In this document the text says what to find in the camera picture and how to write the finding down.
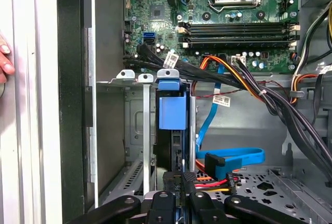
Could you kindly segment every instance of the fingernail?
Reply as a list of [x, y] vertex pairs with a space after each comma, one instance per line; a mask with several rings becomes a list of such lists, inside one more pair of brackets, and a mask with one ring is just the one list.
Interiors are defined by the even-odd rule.
[[6, 64], [4, 69], [5, 69], [5, 72], [8, 74], [12, 74], [15, 72], [15, 68], [10, 64]]
[[2, 49], [3, 53], [5, 53], [5, 54], [9, 54], [10, 53], [10, 49], [8, 48], [7, 45], [2, 45], [1, 49]]

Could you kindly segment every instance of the barcode label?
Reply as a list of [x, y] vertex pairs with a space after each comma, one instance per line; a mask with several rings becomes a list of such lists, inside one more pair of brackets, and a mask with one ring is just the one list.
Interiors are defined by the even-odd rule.
[[320, 75], [325, 75], [328, 71], [332, 70], [332, 66], [325, 66], [323, 69], [320, 71]]
[[164, 61], [163, 67], [164, 68], [175, 68], [175, 65], [177, 63], [178, 58], [179, 58], [178, 55], [176, 55], [176, 54], [169, 51], [167, 53], [167, 56], [166, 56], [166, 59]]
[[230, 107], [230, 97], [223, 95], [215, 95], [213, 96], [213, 103], [218, 104], [220, 106]]

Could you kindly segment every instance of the red wire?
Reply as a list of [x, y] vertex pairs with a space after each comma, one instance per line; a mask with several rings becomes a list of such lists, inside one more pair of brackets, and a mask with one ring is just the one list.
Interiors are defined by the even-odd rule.
[[215, 186], [219, 186], [221, 184], [225, 184], [227, 182], [227, 179], [218, 181], [216, 183], [212, 183], [212, 184], [195, 184], [195, 187], [215, 187]]

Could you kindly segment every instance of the orange wire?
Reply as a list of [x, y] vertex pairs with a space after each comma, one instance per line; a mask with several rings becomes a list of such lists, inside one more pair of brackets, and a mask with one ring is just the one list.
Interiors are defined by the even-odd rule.
[[[305, 79], [305, 78], [316, 78], [318, 75], [315, 74], [305, 74], [305, 75], [300, 75], [298, 77], [296, 77], [295, 81], [294, 81], [294, 91], [297, 91], [297, 84]], [[298, 98], [293, 98], [292, 101], [290, 102], [291, 104], [294, 104], [295, 102], [297, 102]]]

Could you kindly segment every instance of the motherboard chip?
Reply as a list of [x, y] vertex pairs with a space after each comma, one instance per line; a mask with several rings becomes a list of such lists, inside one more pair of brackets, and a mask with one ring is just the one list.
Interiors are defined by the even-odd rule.
[[150, 20], [163, 21], [165, 19], [165, 6], [164, 5], [151, 5], [150, 6]]

